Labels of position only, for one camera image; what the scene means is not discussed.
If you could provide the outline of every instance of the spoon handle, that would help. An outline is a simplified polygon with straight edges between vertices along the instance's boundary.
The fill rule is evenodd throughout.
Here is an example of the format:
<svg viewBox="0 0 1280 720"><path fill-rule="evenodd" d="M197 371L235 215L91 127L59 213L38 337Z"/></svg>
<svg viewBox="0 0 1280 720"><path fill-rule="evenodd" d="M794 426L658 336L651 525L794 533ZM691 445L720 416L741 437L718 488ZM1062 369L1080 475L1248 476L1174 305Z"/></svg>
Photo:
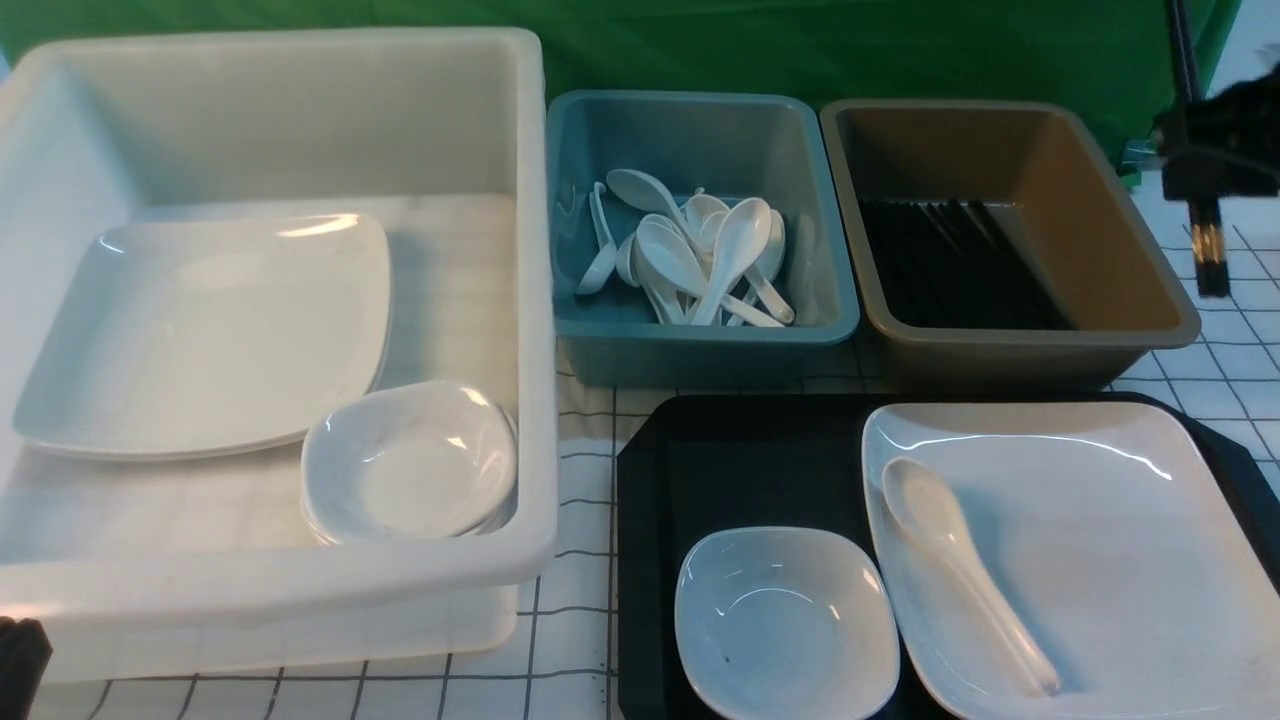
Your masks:
<svg viewBox="0 0 1280 720"><path fill-rule="evenodd" d="M1055 696L1062 688L1062 680L1050 662L1048 657L1036 643L1036 638L1027 630L1027 625L1018 618L1018 612L1010 607L1005 594L1000 592L996 583L987 574L982 560L974 557L955 557L951 561L952 569L960 577L978 601L978 606L991 620L1000 633L1010 653L1021 666L1027 679L1032 685L1046 696Z"/></svg>
<svg viewBox="0 0 1280 720"><path fill-rule="evenodd" d="M746 270L746 282L750 283L751 290L760 296L760 302L768 309L769 314L778 319L780 323L791 324L796 319L795 310L787 305L786 300L778 295L777 288L773 287L760 269L751 265Z"/></svg>
<svg viewBox="0 0 1280 720"><path fill-rule="evenodd" d="M739 323L737 323L739 325L741 325L742 320L745 320L745 322L748 322L751 325L755 325L758 328L781 328L782 327L782 323L774 320L773 316L769 315L768 313L760 313L755 307L751 307L750 305L748 305L746 302L742 302L741 300L733 297L732 295L726 295L724 296L724 300L721 302L721 307L723 307L723 309L726 309L726 310L728 310L730 313L733 314L733 316L730 318L730 323L728 323L731 325L735 324L733 320L739 320Z"/></svg>
<svg viewBox="0 0 1280 720"><path fill-rule="evenodd" d="M719 313L721 302L728 295L728 288L733 281L737 278L730 278L730 282L717 283L714 287L707 288L707 295L701 297L694 310L692 318L689 320L690 325L709 325L712 320L716 319L716 314Z"/></svg>
<svg viewBox="0 0 1280 720"><path fill-rule="evenodd" d="M746 288L746 292L742 293L742 302L746 302L751 307L755 307L755 304L759 302L759 301L760 301L760 295L758 292L755 292L755 290L753 290L753 288ZM731 328L736 328L736 327L741 325L744 322L745 320L742 319L741 315L733 315L724 324L728 325L728 327L731 327Z"/></svg>

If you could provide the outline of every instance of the stack of plates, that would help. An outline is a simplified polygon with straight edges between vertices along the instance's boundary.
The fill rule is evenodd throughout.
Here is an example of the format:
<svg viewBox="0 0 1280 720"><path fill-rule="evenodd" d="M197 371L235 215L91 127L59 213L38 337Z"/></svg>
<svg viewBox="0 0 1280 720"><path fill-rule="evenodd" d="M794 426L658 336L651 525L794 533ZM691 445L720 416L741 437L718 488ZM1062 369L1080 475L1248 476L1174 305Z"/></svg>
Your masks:
<svg viewBox="0 0 1280 720"><path fill-rule="evenodd" d="M378 380L390 287L387 233L362 215L114 229L84 252L14 429L109 460L301 439Z"/></svg>

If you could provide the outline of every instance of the white spoon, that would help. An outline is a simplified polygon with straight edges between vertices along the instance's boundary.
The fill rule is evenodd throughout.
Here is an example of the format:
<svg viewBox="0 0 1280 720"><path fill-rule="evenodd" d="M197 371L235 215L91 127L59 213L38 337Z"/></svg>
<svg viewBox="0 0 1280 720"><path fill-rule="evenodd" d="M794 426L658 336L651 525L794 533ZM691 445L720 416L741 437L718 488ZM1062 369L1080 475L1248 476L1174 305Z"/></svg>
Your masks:
<svg viewBox="0 0 1280 720"><path fill-rule="evenodd" d="M884 465L882 489L897 524L950 568L978 601L1032 687L1046 696L1057 694L1062 688L1057 670L987 574L951 486L915 460L895 457Z"/></svg>
<svg viewBox="0 0 1280 720"><path fill-rule="evenodd" d="M632 266L635 263L635 241L636 233L628 234L627 238L622 241L622 245L618 246L618 260L616 266L618 270L618 278L621 278L622 282L631 287L640 287L640 281L636 278L635 268Z"/></svg>
<svg viewBox="0 0 1280 720"><path fill-rule="evenodd" d="M671 282L677 290L692 297L707 295L707 277L703 275L703 269L698 264L694 251L685 242L685 238L658 222L657 217L653 219L646 217L640 220L640 227L636 228L636 245L640 247L640 258L644 259L648 266ZM732 295L724 296L723 306L735 315L739 313L744 314L746 322L755 327L782 327L773 318Z"/></svg>
<svg viewBox="0 0 1280 720"><path fill-rule="evenodd" d="M618 246L613 243L613 234L609 224L604 222L604 205L600 202L600 193L604 192L604 183L595 183L591 192L591 223L595 225L595 243L599 249L591 266L586 269L582 279L573 291L577 295L595 295L600 292L604 283L609 282L618 260Z"/></svg>
<svg viewBox="0 0 1280 720"><path fill-rule="evenodd" d="M769 245L764 247L764 252L760 259L755 261L755 266L760 269L760 274L764 279L772 283L778 277L778 270L782 269L782 259L787 254L787 229L782 220L782 214L774 209L769 209L769 217L773 219L773 224L769 225ZM760 296L755 292L755 288L748 288L746 295L742 296L742 302L748 305L755 305L760 300ZM726 325L737 327L742 324L742 318L735 315L728 319Z"/></svg>
<svg viewBox="0 0 1280 720"><path fill-rule="evenodd" d="M694 250L698 251L698 260L707 266L709 270L712 266L712 256L716 255L716 238L719 237L719 231L724 227L724 218L728 217L728 210L712 213L703 219L701 228L698 229L698 237L694 241Z"/></svg>
<svg viewBox="0 0 1280 720"><path fill-rule="evenodd" d="M680 297L676 295L676 286L650 266L641 252L636 252L634 261L636 279L640 281L640 287L649 297L649 304L653 305L658 322L664 325L689 324L685 309L680 305Z"/></svg>
<svg viewBox="0 0 1280 720"><path fill-rule="evenodd" d="M627 205L645 213L667 215L676 222L680 232L694 237L694 228L689 227L689 220L676 205L676 199L658 178L640 170L617 169L609 170L604 176L604 182L609 183L613 195L617 195Z"/></svg>
<svg viewBox="0 0 1280 720"><path fill-rule="evenodd" d="M708 258L712 256L712 249L716 245L716 236L710 236L710 240L708 241L704 227L707 219L716 213L727 215L728 205L714 195L694 195L687 202L685 202L685 219L689 220L690 228L698 231L690 236L689 240L694 241L694 243L699 246L698 251L705 254Z"/></svg>
<svg viewBox="0 0 1280 720"><path fill-rule="evenodd" d="M712 323L730 288L764 252L764 246L769 242L769 205L759 197L748 197L728 211L716 238L707 295L694 310L690 324Z"/></svg>

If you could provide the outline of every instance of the white plastic container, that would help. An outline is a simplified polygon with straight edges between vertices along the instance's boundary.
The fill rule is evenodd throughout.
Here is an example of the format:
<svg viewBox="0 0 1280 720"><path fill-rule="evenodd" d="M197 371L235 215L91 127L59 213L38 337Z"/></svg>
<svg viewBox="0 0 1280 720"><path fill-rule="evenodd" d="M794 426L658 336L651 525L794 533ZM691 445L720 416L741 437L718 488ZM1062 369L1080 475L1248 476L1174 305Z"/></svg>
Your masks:
<svg viewBox="0 0 1280 720"><path fill-rule="evenodd" d="M550 559L554 331L538 38L360 29L77 41L0 90L0 615L82 680L479 650ZM113 464L13 415L81 255L125 223L364 213L393 301L379 387L452 378L520 425L485 536L320 547L298 446Z"/></svg>

